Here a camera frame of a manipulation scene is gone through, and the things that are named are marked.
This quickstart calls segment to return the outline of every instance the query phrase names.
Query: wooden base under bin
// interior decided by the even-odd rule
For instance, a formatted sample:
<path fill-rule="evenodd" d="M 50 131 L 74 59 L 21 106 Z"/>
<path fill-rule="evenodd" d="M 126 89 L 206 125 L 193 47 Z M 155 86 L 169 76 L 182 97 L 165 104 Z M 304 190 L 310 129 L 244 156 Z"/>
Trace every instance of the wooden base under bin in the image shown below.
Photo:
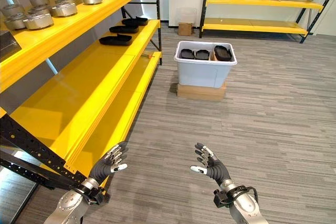
<path fill-rule="evenodd" d="M 189 85 L 177 85 L 177 96 L 207 101 L 221 101 L 224 98 L 226 90 L 226 82 L 221 88 L 210 88 Z"/>

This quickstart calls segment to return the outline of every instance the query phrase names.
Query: gray wall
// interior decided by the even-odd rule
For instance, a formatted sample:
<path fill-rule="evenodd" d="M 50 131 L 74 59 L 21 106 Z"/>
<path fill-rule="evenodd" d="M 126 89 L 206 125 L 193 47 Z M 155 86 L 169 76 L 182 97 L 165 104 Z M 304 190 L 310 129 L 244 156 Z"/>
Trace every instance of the gray wall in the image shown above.
<path fill-rule="evenodd" d="M 29 0 L 14 1 L 19 2 L 24 6 L 29 6 Z M 0 0 L 1 7 L 5 4 L 4 0 Z M 133 15 L 142 15 L 142 10 L 138 5 L 128 5 L 127 10 Z M 51 56 L 50 59 L 57 70 L 61 70 L 65 65 L 72 61 L 74 57 L 108 31 L 109 27 L 120 21 L 121 18 L 120 11 L 114 13 Z M 45 62 L 40 64 L 1 94 L 0 106 L 8 113 L 11 113 L 52 76 L 53 73 L 47 64 Z"/>

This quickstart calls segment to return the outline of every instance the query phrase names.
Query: yellow shelf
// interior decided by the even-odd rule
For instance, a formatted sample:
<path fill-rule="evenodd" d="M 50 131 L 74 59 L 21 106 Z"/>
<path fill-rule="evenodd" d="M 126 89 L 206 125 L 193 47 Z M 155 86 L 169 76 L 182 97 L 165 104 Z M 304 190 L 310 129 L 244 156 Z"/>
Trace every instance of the yellow shelf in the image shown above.
<path fill-rule="evenodd" d="M 15 31 L 22 50 L 0 63 L 0 93 L 48 57 L 110 16 L 131 0 L 103 0 L 99 5 L 77 5 L 78 14 L 53 18 L 54 25 L 41 30 Z"/>
<path fill-rule="evenodd" d="M 311 0 L 207 0 L 207 4 L 228 4 L 228 5 L 266 5 L 266 6 L 283 6 L 299 7 L 323 10 L 323 5 Z"/>
<path fill-rule="evenodd" d="M 236 18 L 206 18 L 203 30 L 234 30 L 234 31 L 265 31 L 270 33 L 303 34 L 307 31 L 295 22 L 236 19 Z"/>
<path fill-rule="evenodd" d="M 88 176 L 91 168 L 111 147 L 125 140 L 161 56 L 141 56 L 117 97 L 87 141 L 74 167 Z"/>
<path fill-rule="evenodd" d="M 74 160 L 159 26 L 159 20 L 150 20 L 132 35 L 128 47 L 94 42 L 11 117 L 63 158 L 64 167 L 74 173 Z"/>

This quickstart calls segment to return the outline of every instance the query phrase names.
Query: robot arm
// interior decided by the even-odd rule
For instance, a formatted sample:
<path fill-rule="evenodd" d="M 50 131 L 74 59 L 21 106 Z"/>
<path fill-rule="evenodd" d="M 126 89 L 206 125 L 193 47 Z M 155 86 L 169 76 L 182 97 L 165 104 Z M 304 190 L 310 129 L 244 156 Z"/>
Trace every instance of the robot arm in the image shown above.
<path fill-rule="evenodd" d="M 207 175 L 218 183 L 222 191 L 214 191 L 216 206 L 230 208 L 230 214 L 238 224 L 268 224 L 260 213 L 257 191 L 253 187 L 237 186 L 232 181 L 225 165 L 208 147 L 201 143 L 197 143 L 195 147 L 195 153 L 199 155 L 197 160 L 205 168 L 191 166 L 190 169 Z M 250 190 L 254 191 L 254 199 L 247 194 Z"/>
<path fill-rule="evenodd" d="M 92 204 L 103 202 L 104 189 L 99 185 L 111 174 L 124 170 L 127 164 L 120 164 L 126 155 L 126 142 L 109 150 L 92 168 L 89 177 L 79 186 L 66 192 L 59 200 L 56 210 L 44 224 L 80 224 Z"/>

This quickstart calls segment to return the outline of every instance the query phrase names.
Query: storage bin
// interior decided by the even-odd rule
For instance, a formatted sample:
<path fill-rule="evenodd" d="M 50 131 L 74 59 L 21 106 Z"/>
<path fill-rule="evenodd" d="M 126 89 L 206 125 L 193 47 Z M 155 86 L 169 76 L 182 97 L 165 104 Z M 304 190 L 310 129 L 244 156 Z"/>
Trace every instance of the storage bin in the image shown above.
<path fill-rule="evenodd" d="M 182 49 L 208 50 L 212 58 L 215 46 L 224 46 L 232 54 L 231 61 L 189 60 L 181 59 Z M 233 47 L 229 43 L 180 41 L 174 56 L 177 61 L 179 84 L 220 88 L 227 78 L 230 69 L 237 64 Z"/>

